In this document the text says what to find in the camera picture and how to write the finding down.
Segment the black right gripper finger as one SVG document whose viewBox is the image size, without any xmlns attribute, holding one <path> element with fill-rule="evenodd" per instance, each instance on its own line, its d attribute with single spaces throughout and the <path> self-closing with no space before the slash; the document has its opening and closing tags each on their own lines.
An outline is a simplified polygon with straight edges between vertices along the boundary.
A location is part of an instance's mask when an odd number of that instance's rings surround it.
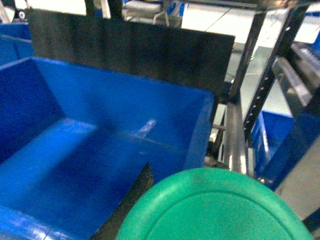
<svg viewBox="0 0 320 240">
<path fill-rule="evenodd" d="M 90 237 L 91 240 L 115 240 L 117 234 L 135 203 L 154 185 L 151 165 L 146 163 L 108 219 Z"/>
</svg>

